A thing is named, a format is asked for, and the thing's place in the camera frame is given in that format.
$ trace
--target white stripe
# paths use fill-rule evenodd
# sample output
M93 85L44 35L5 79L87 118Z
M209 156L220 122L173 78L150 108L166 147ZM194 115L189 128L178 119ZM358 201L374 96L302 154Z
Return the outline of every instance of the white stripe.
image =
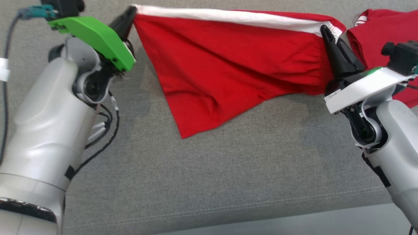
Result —
M357 20L367 21L367 16L361 15Z
M235 10L162 8L146 5L134 6L137 7L138 14L141 15L229 22L248 26L313 33L320 37L322 37L320 28L322 25L326 25L331 30L332 35L334 35L336 40L338 40L338 38L343 33L341 29L332 25L332 23L329 21L321 22L314 20L303 20L280 15Z
M354 26L359 26L361 24L364 24L367 21L367 16L361 15L357 22L354 24Z

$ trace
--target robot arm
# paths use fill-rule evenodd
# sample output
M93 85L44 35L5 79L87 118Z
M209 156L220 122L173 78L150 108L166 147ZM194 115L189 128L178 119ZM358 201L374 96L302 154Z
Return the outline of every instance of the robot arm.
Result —
M32 8L59 31L74 36L51 50L49 65L15 115L16 132L0 166L2 235L62 234L65 192L84 165L81 155L99 105L112 78L135 62L126 36L136 8L128 8L108 27L93 18L74 18L78 11L60 13L80 9L79 0L72 1L73 8L62 6L69 2L47 1L55 18L42 13L50 6ZM93 30L79 34L80 27Z
M355 144L363 159L380 177L392 201L418 229L418 117L392 96L402 91L417 74L418 43L387 43L387 68L364 71L345 43L327 37L335 80L328 84L326 105L330 113L342 113L350 121Z

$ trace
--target cable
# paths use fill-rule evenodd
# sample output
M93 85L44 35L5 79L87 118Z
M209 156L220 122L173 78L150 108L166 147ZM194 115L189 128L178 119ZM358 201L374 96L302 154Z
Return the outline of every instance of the cable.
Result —
M74 175L76 175L85 165L87 165L91 160L93 160L95 157L97 157L100 153L102 153L115 139L117 131L119 130L119 122L120 122L120 116L119 116L119 108L117 107L116 100L113 97L112 93L109 91L110 99L112 100L113 107L116 111L116 128L113 132L113 135L110 137L109 142L107 142L99 151L97 151L95 154L93 154L91 157L89 157L87 160L85 160L80 167L74 172Z
M109 119L108 119L108 121L107 121L107 123L106 123L106 130L99 136L99 137L97 137L97 139L95 139L94 141L92 141L91 143L89 143L89 144L87 144L86 145L86 147L84 148L84 149L88 149L88 148L90 148L91 146L93 146L93 145L95 145L97 142L99 142L101 139L103 139L103 137L109 132L109 130L110 130L110 124L112 123L112 121L113 121L113 115L112 115L112 112L106 107L106 106L104 106L103 104L101 104L100 105L109 115L108 115L108 117L109 117Z
M417 86L413 86L413 85L406 85L406 87L409 87L409 88L412 88L412 89L418 89L418 87Z
M6 34L6 45L4 48L4 57L5 59L9 59L9 50L10 50L10 41L12 40L12 33L13 29L15 28L16 23L22 17L20 13L18 13L12 20L12 23L9 26L9 30ZM0 165L3 162L4 151L6 148L6 140L7 140L7 132L9 128L9 102L7 99L7 82L2 81L3 83L3 101L4 101L4 130L3 130L3 141L1 144L0 150Z
M105 114L104 112L99 112L99 115L100 115L100 116L103 116L103 117L105 117L105 118L107 118L107 121L106 121L106 122L111 123L111 122L110 122L110 117L109 117L109 115Z
M107 130L107 128L105 127L105 123L99 123L98 125L96 125L96 126L101 126L100 127L100 129L99 130L97 130L95 133L93 133L93 135L91 135L88 139L87 139L87 141L91 141L91 140L93 140L94 138L96 138L98 135L101 135L102 133L104 133L106 130Z

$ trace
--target black cable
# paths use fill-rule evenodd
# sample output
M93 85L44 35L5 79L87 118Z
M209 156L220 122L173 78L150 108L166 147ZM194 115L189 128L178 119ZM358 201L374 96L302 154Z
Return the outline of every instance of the black cable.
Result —
M91 146L93 146L93 145L95 145L97 142L99 142L101 139L103 139L103 137L109 132L109 130L110 130L110 124L112 123L112 121L113 121L113 115L112 115L112 112L106 107L106 106L104 106L103 104L101 104L100 105L108 114L109 114L109 120L108 120L108 122L106 123L106 125L105 125L105 131L99 136L99 137L97 137L97 139L95 139L95 140L93 140L92 142L90 142L90 143L88 143L87 145L86 145L86 147L84 148L84 149L88 149L88 148L90 148Z
M107 114L105 114L104 112L99 112L99 115L100 116L103 116L103 117L105 117L105 118L107 118L107 123L109 123L110 122L110 117L109 117L109 115L107 115Z
M12 23L9 26L9 30L6 34L6 45L4 48L4 57L5 59L9 58L9 50L10 50L10 41L12 40L12 33L13 29L15 28L16 23L21 18L21 14L18 13L12 20ZM1 144L0 150L0 165L3 162L4 151L6 148L6 140L7 140L7 132L9 128L9 102L7 99L7 82L2 81L3 83L3 101L4 101L4 130L3 130L3 141Z
M87 160L85 160L80 167L74 172L74 175L76 175L85 165L87 165L91 160L93 160L95 157L97 157L100 153L102 153L115 139L117 131L119 130L119 123L120 123L120 116L119 116L119 109L116 105L115 98L113 97L112 93L109 91L109 96L112 99L113 106L116 110L116 127L113 132L113 135L110 137L109 142L107 142L99 151L97 151L95 154L93 154L91 157L89 157Z
M406 85L406 87L409 87L409 88L412 88L412 89L418 89L418 87L417 86L413 86L413 85Z

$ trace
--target gray fabric surface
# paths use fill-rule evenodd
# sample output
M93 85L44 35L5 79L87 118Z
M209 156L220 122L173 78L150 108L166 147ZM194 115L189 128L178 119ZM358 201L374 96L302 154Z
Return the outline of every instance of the gray fabric surface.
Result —
M130 3L88 0L84 15L108 23ZM416 8L416 0L135 3L319 13L348 27L367 8ZM1 45L15 11L36 4L2 3ZM10 53L12 117L47 64L48 50L63 38L40 19L18 24ZM347 120L330 115L322 96L278 97L222 127L182 140L135 30L130 40L138 62L125 81L111 87L121 111L118 137L73 179L64 234L153 234L390 202L354 146Z

